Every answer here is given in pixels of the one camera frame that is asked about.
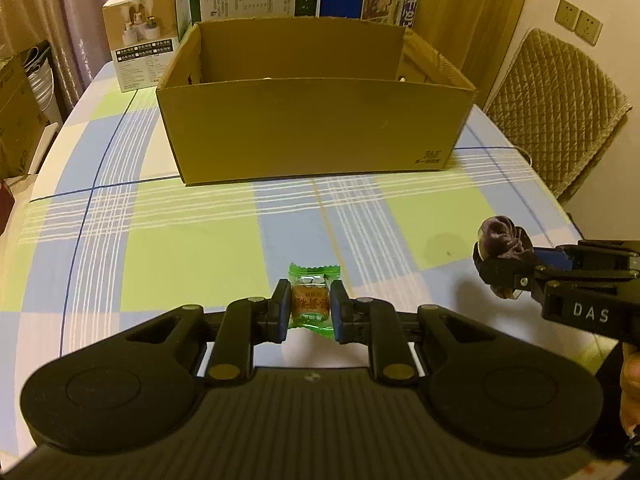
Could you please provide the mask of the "person's right hand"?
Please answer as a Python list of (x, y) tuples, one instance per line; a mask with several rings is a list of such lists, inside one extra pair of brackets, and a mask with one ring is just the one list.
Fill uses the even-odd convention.
[(624, 359), (620, 372), (620, 422), (626, 434), (632, 434), (639, 426), (640, 418), (640, 386), (639, 356), (633, 354)]

